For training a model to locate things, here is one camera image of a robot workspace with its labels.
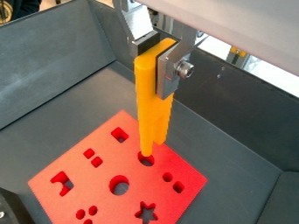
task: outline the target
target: screw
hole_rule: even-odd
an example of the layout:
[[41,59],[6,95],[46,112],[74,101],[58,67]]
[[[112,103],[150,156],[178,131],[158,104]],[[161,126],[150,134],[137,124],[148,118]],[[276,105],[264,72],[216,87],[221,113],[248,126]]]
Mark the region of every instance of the screw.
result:
[[181,60],[176,67],[176,74],[180,75],[182,79],[186,79],[192,76],[193,65],[188,62],[188,60]]
[[197,31],[197,38],[200,38],[202,36],[204,32]]

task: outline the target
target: hole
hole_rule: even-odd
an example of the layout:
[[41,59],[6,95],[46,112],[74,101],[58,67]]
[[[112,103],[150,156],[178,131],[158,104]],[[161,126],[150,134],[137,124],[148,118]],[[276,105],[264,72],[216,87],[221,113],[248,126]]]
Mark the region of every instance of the hole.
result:
[[86,159],[90,159],[90,158],[93,157],[94,153],[96,153],[96,152],[94,152],[92,149],[86,149],[86,150],[84,151],[82,155],[84,155],[84,157],[85,157]]
[[61,183],[60,196],[62,197],[69,190],[73,188],[70,179],[68,178],[64,171],[60,171],[57,175],[50,179],[52,183]]
[[92,207],[88,209],[88,214],[89,214],[89,215],[94,215],[97,212],[98,212],[98,209],[97,209],[96,206],[92,206]]
[[152,166],[154,164],[154,157],[153,156],[144,157],[141,151],[138,151],[137,153],[137,159],[144,166]]
[[180,181],[176,181],[172,185],[172,189],[177,192],[181,193],[184,189],[184,185]]
[[100,157],[94,157],[92,160],[90,160],[90,163],[92,165],[97,168],[101,164],[102,164],[102,160]]
[[77,212],[76,212],[76,218],[78,220],[81,220],[85,216],[85,211],[82,209],[80,209]]
[[114,195],[122,195],[128,190],[126,177],[117,175],[109,180],[108,188]]
[[162,180],[164,180],[164,182],[170,182],[173,180],[173,175],[169,172],[166,172],[162,175]]
[[134,213],[134,217],[142,220],[142,224],[148,224],[149,221],[157,221],[157,216],[154,214],[154,203],[149,206],[141,202],[140,211]]
[[85,221],[82,222],[82,224],[92,224],[92,220],[90,220],[90,219],[85,220]]
[[128,134],[120,128],[116,128],[110,132],[110,135],[120,143],[122,143],[128,139]]

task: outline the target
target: metal bracket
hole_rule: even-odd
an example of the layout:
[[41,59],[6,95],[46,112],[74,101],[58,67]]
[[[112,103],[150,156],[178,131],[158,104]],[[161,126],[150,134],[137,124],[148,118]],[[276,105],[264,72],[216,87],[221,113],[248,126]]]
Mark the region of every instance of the metal bracket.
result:
[[[160,42],[160,35],[153,30],[146,7],[133,0],[113,0],[116,14],[125,29],[129,53],[133,58]],[[156,94],[164,100],[178,86],[182,79],[192,75],[193,65],[188,62],[196,44],[197,30],[181,26],[181,41],[158,57],[156,75]]]
[[113,0],[116,14],[125,29],[129,54],[134,58],[160,41],[146,7],[133,0]]
[[193,65],[188,61],[190,51],[205,40],[196,43],[196,38],[197,30],[184,24],[181,41],[157,59],[156,94],[162,100],[177,89],[180,77],[186,79],[192,75]]

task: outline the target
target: yellow peg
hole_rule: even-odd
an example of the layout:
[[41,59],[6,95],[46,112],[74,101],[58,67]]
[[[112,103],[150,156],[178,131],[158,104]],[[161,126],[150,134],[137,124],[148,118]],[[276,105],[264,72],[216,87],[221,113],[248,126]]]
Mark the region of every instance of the yellow peg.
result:
[[137,121],[140,147],[144,157],[152,155],[153,142],[162,144],[166,136],[173,94],[161,100],[154,93],[156,58],[173,43],[172,39],[164,39],[134,58]]

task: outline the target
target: red board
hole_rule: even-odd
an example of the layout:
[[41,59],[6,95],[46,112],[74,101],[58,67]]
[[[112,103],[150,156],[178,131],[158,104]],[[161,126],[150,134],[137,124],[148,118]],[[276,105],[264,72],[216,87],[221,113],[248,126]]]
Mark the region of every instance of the red board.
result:
[[138,145],[137,121],[120,111],[29,180],[52,223],[141,224],[142,209],[149,223],[178,220],[206,179],[165,144],[150,157]]

